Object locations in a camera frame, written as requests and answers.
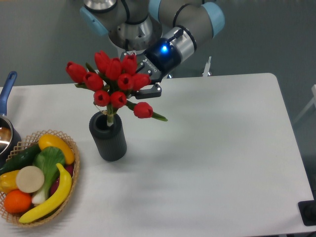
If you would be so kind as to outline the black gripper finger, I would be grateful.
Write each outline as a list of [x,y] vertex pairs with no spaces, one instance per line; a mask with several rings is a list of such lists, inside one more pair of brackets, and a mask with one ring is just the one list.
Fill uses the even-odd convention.
[[125,58],[133,59],[135,62],[141,62],[144,59],[144,54],[142,51],[124,51],[120,55],[120,61],[122,62]]
[[155,83],[149,89],[140,89],[138,91],[133,91],[131,93],[131,97],[135,97],[136,99],[148,99],[148,98],[157,98],[160,97],[162,93],[162,88],[158,83]]

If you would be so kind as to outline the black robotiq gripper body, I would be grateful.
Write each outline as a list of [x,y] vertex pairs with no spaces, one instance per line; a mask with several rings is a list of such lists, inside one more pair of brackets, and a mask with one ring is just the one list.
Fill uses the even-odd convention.
[[181,63],[181,54],[166,38],[160,38],[156,43],[137,55],[139,63],[137,73],[148,74],[151,83],[161,82],[162,78]]

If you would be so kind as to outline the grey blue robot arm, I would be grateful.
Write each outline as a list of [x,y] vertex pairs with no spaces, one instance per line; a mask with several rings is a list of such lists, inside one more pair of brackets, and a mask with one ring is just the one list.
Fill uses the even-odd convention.
[[82,19],[108,36],[119,57],[135,53],[137,72],[149,74],[152,87],[132,93],[159,97],[160,82],[225,25],[222,9],[203,0],[86,0]]

